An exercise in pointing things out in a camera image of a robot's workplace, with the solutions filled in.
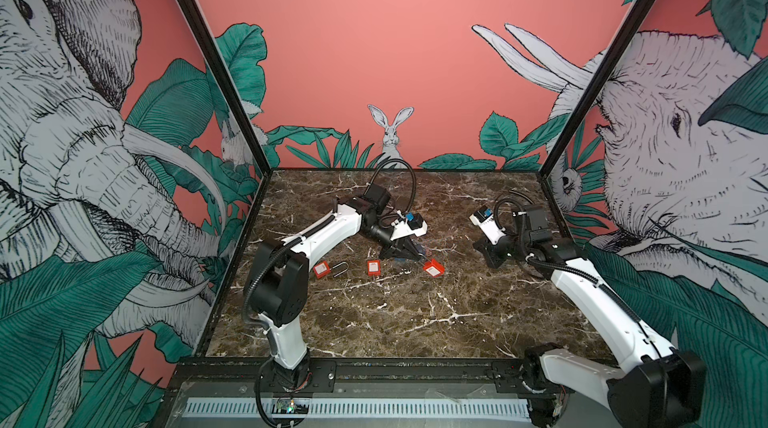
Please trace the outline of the black frame post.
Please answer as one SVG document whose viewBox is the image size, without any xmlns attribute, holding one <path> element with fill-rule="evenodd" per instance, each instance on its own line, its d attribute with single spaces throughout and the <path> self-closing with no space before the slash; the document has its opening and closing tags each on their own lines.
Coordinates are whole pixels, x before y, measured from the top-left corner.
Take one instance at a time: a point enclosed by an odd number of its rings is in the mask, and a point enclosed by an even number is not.
<svg viewBox="0 0 768 428">
<path fill-rule="evenodd" d="M 222 92 L 222 96 L 224 97 L 228 108 L 241 129 L 249 151 L 254 157 L 256 166 L 263 174 L 271 175 L 272 168 L 253 131 L 253 124 L 246 115 L 242 99 L 238 94 L 232 76 L 222 58 L 216 40 L 210 32 L 210 28 L 203 16 L 203 12 L 198 6 L 197 0 L 176 0 L 176 2 L 203 54 L 208 68 L 210 68 L 212 72 L 212 76 L 214 77 L 218 88 L 220 88 Z"/>
<path fill-rule="evenodd" d="M 610 78 L 614 68 L 616 68 L 622 56 L 624 56 L 629 44 L 632 42 L 633 36 L 638 32 L 655 2 L 656 0 L 634 0 L 610 46 L 608 46 L 602 62 L 600 62 L 595 74 L 589 80 L 589 84 L 587 84 L 587 88 L 585 88 L 581 98 L 579 98 L 576 108 L 574 108 L 568 118 L 564 130 L 557 138 L 554 148 L 552 148 L 544 164 L 542 164 L 538 172 L 541 177 L 550 176 L 554 170 L 560 156 L 566 150 L 568 143 L 572 140 L 589 110 L 594 106 L 598 94 L 607 84 L 608 78 Z"/>
</svg>

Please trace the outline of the red padlock open shackle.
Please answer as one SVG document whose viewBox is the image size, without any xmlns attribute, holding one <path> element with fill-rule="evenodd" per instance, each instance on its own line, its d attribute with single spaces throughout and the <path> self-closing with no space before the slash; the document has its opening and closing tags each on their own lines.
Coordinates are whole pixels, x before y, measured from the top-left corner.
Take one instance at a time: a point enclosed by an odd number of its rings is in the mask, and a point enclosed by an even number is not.
<svg viewBox="0 0 768 428">
<path fill-rule="evenodd" d="M 327 261 L 321 261 L 312 267 L 312 273 L 317 279 L 322 279 L 326 276 L 339 277 L 345 274 L 349 269 L 349 263 L 346 261 L 339 262 L 331 266 Z"/>
</svg>

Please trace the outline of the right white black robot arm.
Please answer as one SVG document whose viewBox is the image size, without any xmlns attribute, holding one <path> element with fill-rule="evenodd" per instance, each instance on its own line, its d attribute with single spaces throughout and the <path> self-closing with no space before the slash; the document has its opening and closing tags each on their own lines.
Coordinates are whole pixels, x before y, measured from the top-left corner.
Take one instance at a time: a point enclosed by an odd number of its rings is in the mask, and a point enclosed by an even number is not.
<svg viewBox="0 0 768 428">
<path fill-rule="evenodd" d="M 699 419 L 705 362 L 651 328 L 572 240 L 544 239 L 523 248 L 502 235 L 496 241 L 482 237 L 473 246 L 493 268 L 518 257 L 550 280 L 585 315 L 617 362 L 608 366 L 553 343 L 527 349 L 517 377 L 534 397 L 528 412 L 535 426 L 553 426 L 570 392 L 607 408 L 623 427 L 683 427 Z"/>
</svg>

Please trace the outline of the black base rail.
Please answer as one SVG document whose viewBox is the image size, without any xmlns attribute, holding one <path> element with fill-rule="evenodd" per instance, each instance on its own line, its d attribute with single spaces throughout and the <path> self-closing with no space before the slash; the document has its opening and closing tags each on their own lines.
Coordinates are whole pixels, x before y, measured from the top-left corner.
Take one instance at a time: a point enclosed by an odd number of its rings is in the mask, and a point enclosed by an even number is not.
<svg viewBox="0 0 768 428">
<path fill-rule="evenodd" d="M 169 387 L 178 389 L 184 382 L 243 382 L 253 385 L 263 376 L 266 392 L 287 392 L 288 378 L 273 368 L 261 369 L 262 358 L 188 358 L 175 369 Z M 489 384 L 500 394 L 541 397 L 569 393 L 571 390 L 551 382 L 539 381 L 524 373 L 526 363 L 516 358 L 312 358 L 296 386 L 300 393 L 330 393 L 343 384 Z"/>
</svg>

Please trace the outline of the red padlock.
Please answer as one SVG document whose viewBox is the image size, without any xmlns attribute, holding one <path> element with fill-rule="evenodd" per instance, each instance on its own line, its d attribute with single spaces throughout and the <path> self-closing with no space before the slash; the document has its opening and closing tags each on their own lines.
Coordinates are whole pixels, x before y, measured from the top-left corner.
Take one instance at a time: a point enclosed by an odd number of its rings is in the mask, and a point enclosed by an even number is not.
<svg viewBox="0 0 768 428">
<path fill-rule="evenodd" d="M 423 270 L 432 277 L 440 277 L 445 273 L 444 266 L 436 259 L 431 259 L 423 265 Z"/>
<path fill-rule="evenodd" d="M 381 275 L 381 261 L 374 259 L 367 261 L 366 272 L 371 277 L 378 277 Z"/>
</svg>

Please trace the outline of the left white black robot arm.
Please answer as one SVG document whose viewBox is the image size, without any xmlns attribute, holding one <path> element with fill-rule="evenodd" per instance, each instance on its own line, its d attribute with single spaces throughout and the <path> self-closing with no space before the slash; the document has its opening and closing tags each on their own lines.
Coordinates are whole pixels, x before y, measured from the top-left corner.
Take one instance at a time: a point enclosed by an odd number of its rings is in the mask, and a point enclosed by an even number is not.
<svg viewBox="0 0 768 428">
<path fill-rule="evenodd" d="M 298 391 L 310 380 L 310 354 L 299 315 L 308 299 L 310 269 L 341 242 L 358 233 L 381 245 L 380 257 L 420 261 L 425 254 L 414 241 L 427 223 L 413 212 L 396 212 L 384 224 L 386 199 L 354 196 L 304 230 L 282 240 L 260 242 L 243 290 L 241 319 L 267 337 L 267 366 L 284 390 Z"/>
</svg>

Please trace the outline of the right black frame post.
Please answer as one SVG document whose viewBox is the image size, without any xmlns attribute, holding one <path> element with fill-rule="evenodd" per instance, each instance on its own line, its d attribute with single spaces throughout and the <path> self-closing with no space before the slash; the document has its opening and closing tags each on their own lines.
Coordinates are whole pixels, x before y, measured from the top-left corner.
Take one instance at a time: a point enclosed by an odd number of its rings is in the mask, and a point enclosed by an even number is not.
<svg viewBox="0 0 768 428">
<path fill-rule="evenodd" d="M 634 0 L 610 46 L 608 46 L 602 62 L 600 62 L 595 74 L 589 80 L 589 84 L 587 84 L 587 88 L 585 88 L 581 98 L 579 98 L 576 108 L 574 108 L 568 118 L 564 130 L 557 138 L 554 148 L 552 148 L 544 164 L 542 164 L 538 172 L 541 177 L 550 176 L 554 170 L 560 156 L 566 150 L 568 143 L 572 140 L 589 110 L 594 106 L 598 94 L 607 84 L 608 78 L 610 78 L 614 68 L 616 68 L 622 56 L 624 56 L 629 44 L 632 42 L 633 36 L 638 32 L 655 2 L 656 0 Z"/>
</svg>

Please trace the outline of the left black frame post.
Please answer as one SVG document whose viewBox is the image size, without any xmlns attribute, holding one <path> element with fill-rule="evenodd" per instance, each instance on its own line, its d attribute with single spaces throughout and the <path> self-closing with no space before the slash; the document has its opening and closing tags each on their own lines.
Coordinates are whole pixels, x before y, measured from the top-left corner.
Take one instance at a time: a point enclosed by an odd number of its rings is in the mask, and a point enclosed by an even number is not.
<svg viewBox="0 0 768 428">
<path fill-rule="evenodd" d="M 253 124 L 246 115 L 242 99 L 238 94 L 232 76 L 222 58 L 216 40 L 210 32 L 210 28 L 203 16 L 203 12 L 198 6 L 197 0 L 176 0 L 176 2 L 203 54 L 208 68 L 210 68 L 212 72 L 212 76 L 214 77 L 218 88 L 220 88 L 222 92 L 222 96 L 224 97 L 228 108 L 241 129 L 249 151 L 254 157 L 256 166 L 263 174 L 271 175 L 272 168 L 253 131 Z"/>
</svg>

